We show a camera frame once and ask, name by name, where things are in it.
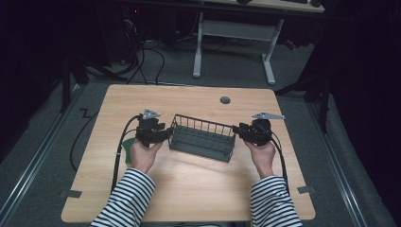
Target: wire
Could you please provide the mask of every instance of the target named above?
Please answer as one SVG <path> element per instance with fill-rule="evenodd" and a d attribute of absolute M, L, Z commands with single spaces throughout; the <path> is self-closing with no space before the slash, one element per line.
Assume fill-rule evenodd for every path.
<path fill-rule="evenodd" d="M 132 60 L 131 60 L 131 64 L 130 64 L 127 68 L 122 69 L 121 71 L 118 71 L 118 72 L 111 72 L 111 73 L 110 73 L 110 74 L 116 75 L 116 76 L 121 76 L 121 75 L 123 75 L 123 74 L 129 73 L 129 72 L 132 71 L 132 70 L 137 66 L 137 64 L 138 64 L 136 55 L 132 53 L 132 52 L 133 52 L 132 50 L 135 49 L 135 40 L 136 40 L 136 38 L 140 39 L 140 38 L 139 38 L 140 35 L 137 34 L 137 28 L 136 28 L 135 24 L 134 24 L 132 21 L 127 20 L 127 19 L 124 19 L 124 23 L 126 23 L 126 24 L 128 25 L 128 27 L 126 27 L 126 30 L 127 30 L 127 31 L 125 32 L 125 34 L 126 34 L 127 39 L 128 39 L 128 49 L 129 49 L 128 58 L 129 58 L 129 59 L 132 58 Z M 98 71 L 97 69 L 96 69 L 97 72 L 96 72 L 96 71 L 93 71 L 92 69 L 90 69 L 90 68 L 88 68 L 88 67 L 85 67 L 85 70 L 86 70 L 86 72 L 87 72 L 88 74 L 91 74 L 91 75 L 93 75 L 93 76 L 95 76 L 95 77 L 104 77 L 104 76 L 107 76 L 104 72 L 100 72 L 100 71 Z"/>
<path fill-rule="evenodd" d="M 193 37 L 196 37 L 196 35 L 192 35 L 192 33 L 194 33 L 194 30 L 195 30 L 195 27 L 197 26 L 197 21 L 198 21 L 199 17 L 200 17 L 200 14 L 197 13 L 197 17 L 195 18 L 195 22 L 194 22 L 194 25 L 192 26 L 191 31 L 188 33 L 188 35 L 186 37 L 184 37 L 180 40 L 177 40 L 177 42 L 192 39 Z"/>
<path fill-rule="evenodd" d="M 253 125 L 256 126 L 259 129 L 261 129 L 266 135 L 269 135 L 268 132 L 261 125 L 255 123 L 255 122 L 253 122 Z M 271 134 L 273 134 L 276 137 L 277 141 L 278 141 L 278 144 L 277 144 L 277 142 L 273 138 L 270 139 L 273 142 L 273 144 L 277 147 L 277 150 L 278 150 L 278 153 L 279 153 L 279 156 L 280 156 L 280 161 L 281 161 L 281 168 L 283 169 L 283 179 L 286 182 L 286 189 L 287 189 L 287 192 L 289 194 L 286 161 L 284 159 L 283 151 L 281 150 L 281 143 L 280 143 L 279 138 L 277 137 L 277 135 L 274 132 L 271 132 Z"/>
<path fill-rule="evenodd" d="M 202 45 L 202 48 L 205 49 L 205 50 L 209 50 L 209 51 L 218 51 L 218 50 L 222 49 L 222 48 L 226 45 L 226 43 L 227 43 L 227 39 L 226 39 L 226 38 L 222 38 L 222 39 L 215 38 L 215 39 L 212 39 L 212 38 L 209 37 L 209 39 L 204 39 L 204 40 L 205 40 L 205 41 L 218 40 L 218 41 L 221 41 L 221 42 L 222 42 L 221 46 L 219 46 L 219 47 L 217 47 L 217 48 L 207 48 L 207 47 L 205 47 L 204 44 L 203 44 L 203 45 Z"/>
<path fill-rule="evenodd" d="M 132 132 L 132 131 L 136 131 L 136 130 L 127 131 L 127 132 L 125 133 L 125 135 L 127 135 L 128 133 L 130 133 L 130 132 Z"/>
<path fill-rule="evenodd" d="M 114 173 L 113 173 L 113 182 L 112 182 L 112 191 L 111 192 L 113 192 L 113 190 L 115 188 L 115 185 L 117 184 L 118 168 L 120 166 L 121 149 L 122 149 L 122 144 L 123 144 L 124 137 L 127 134 L 127 128 L 130 126 L 131 122 L 134 119 L 137 119 L 139 117 L 140 117 L 140 115 L 136 115 L 133 118 L 131 118 L 127 122 L 127 124 L 126 124 L 126 126 L 125 126 L 125 128 L 123 130 L 123 133 L 121 134 L 120 142 L 118 143 L 117 153 L 115 154 Z"/>
<path fill-rule="evenodd" d="M 159 85 L 159 76 L 160 76 L 160 73 L 162 72 L 163 68 L 165 67 L 165 57 L 163 56 L 162 53 L 160 53 L 160 52 L 157 51 L 157 50 L 154 50 L 154 49 L 146 49 L 146 50 L 155 52 L 155 53 L 159 54 L 160 57 L 162 57 L 162 60 L 163 60 L 162 66 L 160 67 L 159 72 L 157 73 L 156 79 L 155 79 L 156 85 Z"/>
<path fill-rule="evenodd" d="M 285 162 L 285 160 L 284 160 L 283 151 L 281 150 L 281 145 L 278 146 L 278 145 L 277 145 L 277 142 L 276 142 L 273 138 L 271 138 L 271 141 L 272 141 L 273 144 L 277 147 L 278 153 L 279 153 L 279 155 L 280 155 L 281 168 L 283 169 L 283 178 L 284 178 L 284 181 L 286 182 L 286 189 L 287 189 L 287 192 L 288 192 L 288 194 L 289 194 L 287 168 L 286 168 L 286 162 Z"/>
<path fill-rule="evenodd" d="M 177 45 L 183 46 L 183 47 L 192 47 L 197 44 L 197 41 L 192 41 L 192 39 L 195 37 L 197 37 L 197 36 L 193 36 L 186 40 L 179 41 L 179 42 L 177 42 Z"/>
<path fill-rule="evenodd" d="M 145 61 L 145 52 L 144 52 L 144 48 L 142 48 L 142 61 L 141 61 L 141 64 L 138 66 L 138 68 L 132 74 L 132 76 L 127 80 L 126 84 L 129 84 L 131 82 L 131 80 L 135 77 L 136 73 L 142 68 L 142 65 L 144 64 L 144 61 Z"/>
<path fill-rule="evenodd" d="M 95 116 L 97 116 L 98 114 L 99 114 L 99 111 L 97 111 L 96 113 L 94 113 L 94 114 L 91 116 L 91 118 L 89 118 L 89 120 L 85 123 L 85 125 L 82 126 L 82 128 L 80 129 L 78 135 L 76 136 L 76 138 L 75 138 L 75 140 L 74 140 L 73 145 L 71 146 L 71 149 L 70 149 L 70 164 L 71 164 L 71 167 L 72 167 L 76 172 L 78 171 L 78 169 L 77 169 L 76 166 L 74 165 L 74 161 L 73 161 L 73 151 L 74 151 L 75 145 L 77 144 L 77 141 L 78 141 L 80 135 L 82 134 L 83 130 L 85 130 L 86 126 L 88 126 L 89 123 L 90 123 L 90 122 L 95 118 Z"/>
<path fill-rule="evenodd" d="M 139 68 L 139 72 L 141 72 L 141 75 L 142 75 L 142 78 L 144 79 L 145 84 L 148 85 L 147 78 L 145 77 L 144 71 L 142 71 L 142 68 Z"/>

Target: black cable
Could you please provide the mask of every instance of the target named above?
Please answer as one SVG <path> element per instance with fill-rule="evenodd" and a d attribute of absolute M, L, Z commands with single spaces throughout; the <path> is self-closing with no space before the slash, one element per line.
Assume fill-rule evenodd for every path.
<path fill-rule="evenodd" d="M 80 56 L 80 55 L 75 55 L 74 58 L 79 61 L 80 63 L 82 63 L 82 65 L 90 65 L 93 68 L 95 68 L 98 72 L 104 74 L 105 76 L 111 78 L 111 79 L 115 79 L 115 80 L 126 80 L 125 78 L 121 78 L 120 76 L 118 76 L 117 74 L 115 74 L 114 72 L 110 71 L 109 69 L 103 67 L 102 65 L 99 65 L 93 61 L 89 61 L 87 60 L 85 57 Z"/>
<path fill-rule="evenodd" d="M 130 133 L 130 132 L 132 132 L 132 131 L 136 131 L 136 130 L 127 131 L 127 132 L 125 133 L 125 135 L 127 135 L 128 133 Z"/>
<path fill-rule="evenodd" d="M 130 71 L 132 71 L 136 67 L 136 65 L 137 65 L 137 58 L 134 57 L 132 59 L 130 65 L 127 68 L 122 69 L 121 71 L 118 71 L 118 72 L 113 72 L 113 73 L 117 76 L 121 76 L 123 74 L 129 73 Z M 95 76 L 95 77 L 104 77 L 105 76 L 105 74 L 94 72 L 91 69 L 89 69 L 88 67 L 85 67 L 85 70 L 88 74 Z"/>
<path fill-rule="evenodd" d="M 74 162 L 73 162 L 73 150 L 74 150 L 75 145 L 76 145 L 76 143 L 77 143 L 77 141 L 78 141 L 80 135 L 82 134 L 83 130 L 85 130 L 86 126 L 88 126 L 89 123 L 90 123 L 90 122 L 95 118 L 95 116 L 97 116 L 98 114 L 99 114 L 99 111 L 97 111 L 96 113 L 94 113 L 94 114 L 91 116 L 91 118 L 89 118 L 89 120 L 85 123 L 85 125 L 83 125 L 83 127 L 80 129 L 80 131 L 79 131 L 77 137 L 76 137 L 75 140 L 74 140 L 73 146 L 72 146 L 71 149 L 70 149 L 70 164 L 71 164 L 71 167 L 72 167 L 76 172 L 78 171 L 78 169 L 75 167 Z"/>
<path fill-rule="evenodd" d="M 142 70 L 142 68 L 139 68 L 139 72 L 141 72 L 141 75 L 142 75 L 142 78 L 144 79 L 145 84 L 148 85 L 148 80 L 147 80 L 147 78 L 145 77 L 144 71 Z"/>
<path fill-rule="evenodd" d="M 192 39 L 193 37 L 197 37 L 197 35 L 192 35 L 192 33 L 194 33 L 195 27 L 197 27 L 199 18 L 200 18 L 200 14 L 197 13 L 197 17 L 195 17 L 195 22 L 194 22 L 194 25 L 192 26 L 191 31 L 189 31 L 188 35 L 184 36 L 184 38 L 181 38 L 180 40 L 177 40 L 177 42 L 184 41 L 184 40 L 187 40 L 187 39 Z"/>
<path fill-rule="evenodd" d="M 176 44 L 179 45 L 179 46 L 183 46 L 183 47 L 192 47 L 192 46 L 197 44 L 197 41 L 192 41 L 192 39 L 195 38 L 195 37 L 196 36 L 191 37 L 190 39 L 186 39 L 186 40 L 183 40 L 183 41 L 176 42 Z"/>
<path fill-rule="evenodd" d="M 127 122 L 126 127 L 124 128 L 123 133 L 121 134 L 120 142 L 118 143 L 117 153 L 115 154 L 114 173 L 113 173 L 113 182 L 112 182 L 112 191 L 111 192 L 113 192 L 113 190 L 115 188 L 115 185 L 117 184 L 118 168 L 120 166 L 121 149 L 122 149 L 122 144 L 123 144 L 124 137 L 127 134 L 127 128 L 130 126 L 131 122 L 134 119 L 137 119 L 139 117 L 140 117 L 140 115 L 136 115 L 133 118 L 131 118 Z"/>
<path fill-rule="evenodd" d="M 253 122 L 253 125 L 256 126 L 259 129 L 261 129 L 266 135 L 268 135 L 268 132 L 261 125 L 255 123 L 255 122 Z M 283 179 L 286 182 L 286 189 L 287 189 L 287 192 L 289 194 L 286 161 L 284 159 L 283 151 L 281 150 L 281 143 L 280 143 L 280 140 L 278 139 L 277 135 L 274 132 L 271 132 L 271 134 L 273 134 L 277 138 L 277 141 L 278 141 L 278 144 L 277 144 L 277 142 L 273 138 L 270 139 L 273 142 L 273 144 L 277 147 L 277 150 L 278 150 L 278 153 L 279 153 L 279 156 L 280 156 L 280 161 L 281 161 L 281 168 L 283 169 Z"/>
<path fill-rule="evenodd" d="M 221 44 L 221 46 L 219 46 L 218 48 L 211 49 L 211 48 L 205 47 L 204 44 L 202 44 L 202 49 L 204 49 L 204 50 L 209 50 L 209 51 L 218 51 L 218 50 L 220 50 L 221 48 L 223 48 L 223 47 L 226 45 L 226 43 L 227 43 L 227 39 L 226 39 L 226 38 L 222 38 L 222 44 Z"/>
<path fill-rule="evenodd" d="M 144 65 L 144 61 L 145 61 L 145 52 L 144 52 L 144 48 L 142 48 L 142 61 L 141 61 L 141 64 L 138 66 L 138 68 L 132 74 L 132 76 L 127 80 L 126 84 L 129 84 L 131 82 L 131 80 L 135 77 L 136 73 L 142 68 L 142 65 Z"/>
<path fill-rule="evenodd" d="M 163 54 L 162 53 L 160 53 L 159 51 L 157 51 L 157 50 L 154 50 L 154 49 L 145 49 L 145 50 L 149 50 L 149 51 L 152 51 L 152 52 L 155 52 L 155 53 L 157 53 L 157 54 L 159 54 L 160 55 L 160 57 L 162 57 L 162 66 L 160 67 L 160 69 L 159 69 L 159 72 L 157 73 L 157 75 L 156 75 L 156 79 L 155 79 L 155 82 L 156 82 L 156 85 L 159 85 L 159 76 L 160 76 L 160 73 L 162 72 L 162 70 L 163 70 L 163 68 L 165 67 L 165 57 L 163 56 Z"/>
<path fill-rule="evenodd" d="M 281 150 L 281 145 L 278 146 L 278 145 L 277 145 L 277 142 L 276 142 L 273 138 L 271 138 L 271 141 L 272 141 L 273 144 L 277 147 L 278 153 L 279 153 L 279 155 L 280 155 L 281 168 L 283 169 L 283 178 L 284 178 L 284 181 L 286 182 L 286 189 L 287 189 L 287 192 L 288 192 L 288 194 L 289 194 L 287 168 L 286 168 L 286 162 L 285 162 L 285 160 L 284 160 L 283 151 Z"/>

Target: wooden table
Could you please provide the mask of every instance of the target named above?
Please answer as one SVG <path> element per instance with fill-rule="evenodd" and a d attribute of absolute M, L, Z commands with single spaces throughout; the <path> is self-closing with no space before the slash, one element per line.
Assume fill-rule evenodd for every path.
<path fill-rule="evenodd" d="M 230 104 L 222 104 L 227 96 Z M 250 124 L 252 114 L 281 115 L 274 92 L 266 89 L 110 86 L 87 148 L 78 168 L 72 190 L 79 199 L 68 198 L 61 214 L 66 222 L 92 221 L 106 205 L 110 195 L 116 149 L 122 131 L 131 117 L 145 108 L 161 114 L 160 122 L 169 126 L 175 114 L 183 114 L 227 125 Z M 291 197 L 301 219 L 312 219 L 315 211 L 307 193 L 285 120 L 271 120 L 271 129 L 281 141 L 286 159 Z M 137 126 L 135 120 L 131 129 Z M 124 174 L 121 157 L 119 178 Z M 275 174 L 282 169 L 278 154 L 273 162 Z M 143 221 L 243 221 L 251 220 L 250 190 L 259 180 L 251 154 L 236 137 L 230 163 L 170 150 L 165 141 L 148 175 L 156 182 Z"/>

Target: person's left hand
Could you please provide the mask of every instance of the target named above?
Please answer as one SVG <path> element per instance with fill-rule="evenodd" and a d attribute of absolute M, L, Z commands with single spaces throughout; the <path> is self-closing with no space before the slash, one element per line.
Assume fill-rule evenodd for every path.
<path fill-rule="evenodd" d="M 131 146 L 132 167 L 143 173 L 148 173 L 154 164 L 157 151 L 162 147 L 163 142 L 153 145 L 151 148 L 145 147 L 141 141 L 135 140 Z"/>

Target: white desk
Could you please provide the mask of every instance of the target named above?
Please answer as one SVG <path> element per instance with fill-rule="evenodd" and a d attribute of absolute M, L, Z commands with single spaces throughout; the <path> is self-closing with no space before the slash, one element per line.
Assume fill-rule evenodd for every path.
<path fill-rule="evenodd" d="M 222 3 L 222 4 L 238 4 L 236 0 L 201 0 L 200 4 L 205 3 Z M 267 9 L 282 9 L 282 10 L 295 10 L 302 12 L 324 12 L 322 6 L 315 8 L 307 4 L 292 3 L 288 1 L 281 0 L 253 0 L 246 7 L 259 7 Z M 274 75 L 271 70 L 270 58 L 273 53 L 274 47 L 277 43 L 277 39 L 280 35 L 280 31 L 284 20 L 281 19 L 277 22 L 276 26 L 257 26 L 241 23 L 232 22 L 221 22 L 214 20 L 203 20 L 203 13 L 200 13 L 199 19 L 199 29 L 198 29 L 198 45 L 197 51 L 195 53 L 194 62 L 194 78 L 199 78 L 201 76 L 201 43 L 203 35 L 212 35 L 228 38 L 238 38 L 247 40 L 257 40 L 270 42 L 269 48 L 266 53 L 262 55 L 262 62 L 265 67 L 266 77 L 268 79 L 269 85 L 275 84 Z"/>

